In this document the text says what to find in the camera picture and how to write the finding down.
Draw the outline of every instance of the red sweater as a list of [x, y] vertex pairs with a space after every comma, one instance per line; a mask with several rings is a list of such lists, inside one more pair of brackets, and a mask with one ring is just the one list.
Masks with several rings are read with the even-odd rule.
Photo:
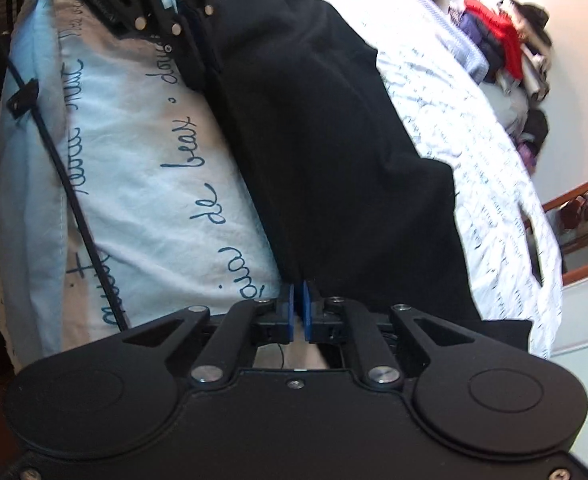
[[512, 20], [496, 14], [478, 0], [465, 0], [465, 8], [479, 17], [489, 31], [501, 42], [505, 50], [505, 68], [516, 79], [523, 79], [522, 52], [519, 35]]

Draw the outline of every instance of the bedding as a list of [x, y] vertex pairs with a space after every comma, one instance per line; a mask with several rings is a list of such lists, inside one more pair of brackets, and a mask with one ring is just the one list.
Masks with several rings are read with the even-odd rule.
[[417, 5], [410, 7], [415, 16], [423, 18], [425, 27], [434, 33], [439, 43], [452, 54], [476, 83], [480, 83], [487, 75], [489, 63], [474, 42], [456, 27], [432, 0], [413, 2], [420, 6], [420, 12]]
[[[520, 158], [468, 75], [473, 63], [466, 72], [456, 62], [425, 2], [327, 1], [378, 49], [421, 155], [454, 169], [479, 312], [532, 319], [530, 350], [547, 356], [560, 323], [558, 247]], [[279, 277], [247, 190], [205, 101], [178, 82], [165, 53], [114, 40], [78, 0], [27, 0], [20, 21], [13, 59], [47, 96], [43, 114], [130, 322], [191, 304], [220, 314], [239, 299], [273, 295]], [[13, 91], [6, 82], [4, 101]], [[174, 141], [159, 148], [168, 136]], [[115, 158], [125, 171], [113, 170]], [[15, 367], [116, 331], [49, 164], [30, 121], [0, 108], [0, 323]], [[210, 170], [202, 182], [174, 180], [194, 165]], [[150, 186], [145, 177], [159, 166], [164, 176]], [[536, 233], [542, 286], [521, 209]]]

